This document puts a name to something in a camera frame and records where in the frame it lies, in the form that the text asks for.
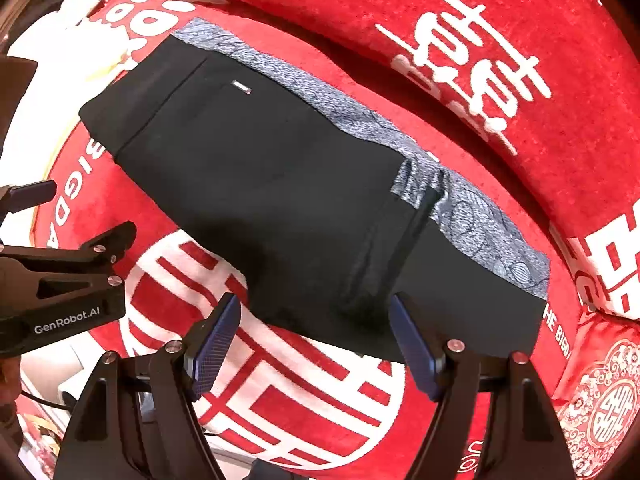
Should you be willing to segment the black pants with grey waistband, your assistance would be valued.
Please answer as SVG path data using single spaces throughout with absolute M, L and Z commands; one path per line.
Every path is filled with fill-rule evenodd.
M 196 18 L 81 107 L 88 133 L 262 322 L 397 361 L 398 292 L 490 356 L 535 347 L 549 263 L 483 192 L 370 108 Z

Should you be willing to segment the red embroidered cushion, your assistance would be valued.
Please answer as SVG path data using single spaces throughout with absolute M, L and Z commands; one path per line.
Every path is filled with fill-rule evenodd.
M 639 413 L 639 324 L 587 312 L 552 400 L 578 479 L 593 479 Z

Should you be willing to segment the cream white garment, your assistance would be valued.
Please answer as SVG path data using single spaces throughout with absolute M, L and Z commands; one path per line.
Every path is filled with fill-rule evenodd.
M 3 141 L 2 184 L 29 184 L 47 177 L 79 122 L 80 108 L 131 60 L 124 26 L 89 20 L 100 2 L 64 0 L 9 48 L 11 58 L 34 61 L 37 68 Z

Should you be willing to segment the red sofa with white characters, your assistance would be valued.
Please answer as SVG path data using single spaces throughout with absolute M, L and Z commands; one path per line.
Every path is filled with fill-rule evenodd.
M 441 164 L 454 166 L 512 214 L 529 244 L 549 251 L 549 282 L 544 328 L 536 363 L 551 395 L 574 348 L 578 322 L 590 312 L 639 324 L 639 64 L 596 0 L 241 0 L 279 12 L 296 25 L 311 18 L 312 31 L 355 47 L 356 61 L 382 70 L 387 90 L 399 90 L 397 103 L 375 96 L 368 82 L 356 82 L 328 54 L 258 18 L 234 18 L 210 0 L 114 0 L 91 21 L 107 21 L 122 8 L 132 40 L 140 40 L 134 59 L 142 61 L 173 29 L 198 16 L 231 30 L 254 49 L 269 52 L 366 103 L 412 136 Z M 409 91 L 418 93 L 418 110 L 446 106 L 482 136 L 539 195 L 551 214 L 550 234 L 562 257 L 552 255 L 523 206 L 492 182 L 475 158 L 436 132 L 434 120 L 410 112 Z M 90 141 L 78 124 L 52 162 L 51 177 L 68 177 L 67 192 L 41 206 L 32 222 L 37 245 L 71 245 L 96 227 L 126 219 L 140 226 L 134 260 L 124 263 L 132 279 L 130 310 L 122 322 L 75 336 L 70 345 L 86 370 L 106 347 L 146 353 L 195 321 L 196 304 L 209 307 L 202 293 L 216 298 L 246 292 L 243 279 L 221 258 L 205 255 L 171 223 L 111 161 L 96 142 L 79 157 L 80 141 Z M 218 431 L 215 444 L 249 460 L 262 454 L 276 464 L 314 465 L 314 479 L 400 479 L 411 462 L 400 457 L 403 434 L 412 448 L 425 424 L 411 410 L 434 411 L 419 401 L 416 386 L 401 365 L 396 373 L 380 362 L 349 386 L 356 373 L 355 353 L 316 344 L 247 315 L 232 361 L 210 396 L 198 401 L 205 427 Z M 335 401 L 343 417 L 311 411 L 302 404 L 320 387 L 311 378 L 332 375 Z

